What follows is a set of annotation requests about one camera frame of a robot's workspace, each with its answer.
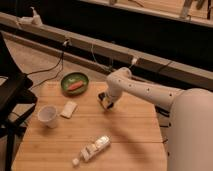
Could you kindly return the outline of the yellow black gripper finger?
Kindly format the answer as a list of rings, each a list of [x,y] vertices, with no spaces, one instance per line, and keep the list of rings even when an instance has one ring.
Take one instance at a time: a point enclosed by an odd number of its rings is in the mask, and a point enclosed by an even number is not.
[[[111,109],[114,106],[114,104],[109,100],[109,98],[106,96],[106,94],[104,92],[102,92],[98,95],[98,99],[99,99],[101,106],[105,110]]]

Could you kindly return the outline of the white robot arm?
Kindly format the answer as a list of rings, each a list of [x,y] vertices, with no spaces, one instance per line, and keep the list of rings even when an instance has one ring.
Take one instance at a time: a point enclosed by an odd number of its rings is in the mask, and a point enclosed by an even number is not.
[[[127,92],[168,111],[167,171],[213,171],[213,93],[145,83],[131,77],[126,67],[109,74],[107,89],[98,95],[102,106],[112,108]]]

